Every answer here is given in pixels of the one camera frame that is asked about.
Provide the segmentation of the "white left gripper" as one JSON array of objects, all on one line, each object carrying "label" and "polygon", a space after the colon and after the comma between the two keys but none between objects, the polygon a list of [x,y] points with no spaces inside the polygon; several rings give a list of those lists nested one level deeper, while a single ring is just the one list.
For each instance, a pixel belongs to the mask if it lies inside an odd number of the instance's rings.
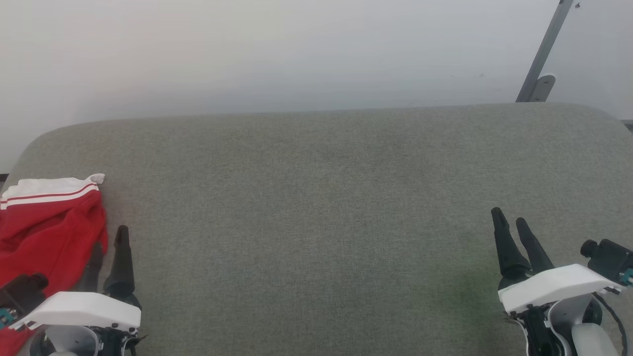
[{"label": "white left gripper", "polygon": [[141,309],[120,300],[135,300],[135,275],[129,228],[120,225],[114,241],[114,257],[98,292],[104,252],[96,242],[77,292],[58,292],[46,299],[9,329],[34,330],[29,356],[137,356],[142,341],[138,333]]}]

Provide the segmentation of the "grey metal wall bar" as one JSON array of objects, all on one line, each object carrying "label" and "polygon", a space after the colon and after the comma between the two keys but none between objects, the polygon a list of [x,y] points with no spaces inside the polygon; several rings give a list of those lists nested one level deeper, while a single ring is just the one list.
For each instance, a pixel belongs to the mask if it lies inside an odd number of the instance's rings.
[{"label": "grey metal wall bar", "polygon": [[567,18],[568,12],[576,0],[558,0],[556,10],[551,18],[543,40],[540,43],[534,60],[529,68],[524,83],[516,97],[516,103],[544,103],[546,102],[556,77],[553,74],[542,74],[545,63],[554,43],[560,34],[560,30]]}]

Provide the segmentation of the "grey-green fabric sofa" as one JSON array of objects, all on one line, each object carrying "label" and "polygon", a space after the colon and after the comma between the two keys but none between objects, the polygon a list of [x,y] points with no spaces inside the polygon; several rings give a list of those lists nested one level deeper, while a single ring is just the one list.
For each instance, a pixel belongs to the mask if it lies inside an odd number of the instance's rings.
[{"label": "grey-green fabric sofa", "polygon": [[6,185],[94,173],[130,230],[138,356],[524,356],[493,207],[558,266],[633,249],[633,134],[578,104],[80,124]]}]

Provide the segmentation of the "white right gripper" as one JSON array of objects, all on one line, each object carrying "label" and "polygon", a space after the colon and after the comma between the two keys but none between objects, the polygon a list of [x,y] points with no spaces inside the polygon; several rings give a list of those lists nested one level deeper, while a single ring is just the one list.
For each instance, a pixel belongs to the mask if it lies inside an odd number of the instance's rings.
[{"label": "white right gripper", "polygon": [[[525,356],[624,356],[600,324],[584,320],[592,302],[606,292],[620,293],[624,286],[579,264],[555,268],[527,221],[519,217],[516,228],[528,261],[502,210],[494,207],[491,215],[501,274],[498,297],[524,333]],[[530,270],[535,275],[528,278]]]}]

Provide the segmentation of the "red and white basketball jersey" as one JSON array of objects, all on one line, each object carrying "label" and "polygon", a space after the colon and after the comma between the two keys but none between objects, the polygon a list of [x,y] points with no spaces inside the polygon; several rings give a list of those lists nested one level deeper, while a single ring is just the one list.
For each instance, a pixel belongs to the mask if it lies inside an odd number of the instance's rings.
[{"label": "red and white basketball jersey", "polygon": [[108,250],[99,191],[104,178],[22,179],[2,194],[0,288],[19,275],[41,273],[50,297],[79,282],[95,243]]}]

